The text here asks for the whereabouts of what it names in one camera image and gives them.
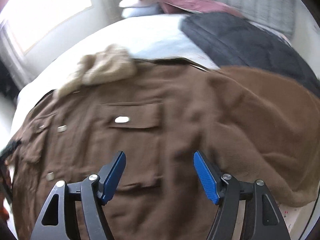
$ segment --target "brown jacket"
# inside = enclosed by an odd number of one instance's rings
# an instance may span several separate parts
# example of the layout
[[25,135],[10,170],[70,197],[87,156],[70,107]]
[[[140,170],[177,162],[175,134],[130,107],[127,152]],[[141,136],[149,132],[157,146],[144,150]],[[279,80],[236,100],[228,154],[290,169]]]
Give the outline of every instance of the brown jacket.
[[[247,67],[207,73],[136,65],[130,79],[83,86],[59,100],[48,95],[26,117],[13,155],[20,240],[30,238],[56,181],[81,181],[118,150],[127,165],[104,208],[115,239],[206,238],[217,208],[193,168],[196,150],[239,180],[263,179],[281,203],[304,206],[316,198],[320,101],[308,90]],[[130,121],[116,123],[118,116]],[[86,239],[81,218],[80,230]]]

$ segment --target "stack of pillows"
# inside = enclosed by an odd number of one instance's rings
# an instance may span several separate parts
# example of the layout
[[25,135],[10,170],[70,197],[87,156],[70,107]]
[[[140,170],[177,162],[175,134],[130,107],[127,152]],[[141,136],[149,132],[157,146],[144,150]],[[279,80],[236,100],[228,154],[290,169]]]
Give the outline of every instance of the stack of pillows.
[[227,12],[243,18],[235,8],[213,0],[122,0],[123,18],[162,13],[208,13]]

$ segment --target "mattress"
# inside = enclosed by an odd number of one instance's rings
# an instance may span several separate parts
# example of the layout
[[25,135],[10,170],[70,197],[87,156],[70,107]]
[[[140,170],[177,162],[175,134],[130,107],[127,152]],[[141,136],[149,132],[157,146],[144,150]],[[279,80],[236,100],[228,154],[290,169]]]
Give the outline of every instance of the mattress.
[[[88,36],[51,63],[33,82],[22,89],[13,118],[11,136],[20,128],[28,112],[49,91],[58,88],[73,72],[81,56],[103,50],[112,43],[126,46],[133,58],[158,59],[184,57],[217,69],[214,62],[180,30],[184,15],[155,15],[129,18]],[[302,208],[280,205],[292,240],[299,239],[313,204]],[[239,239],[244,212],[240,204],[234,239]]]

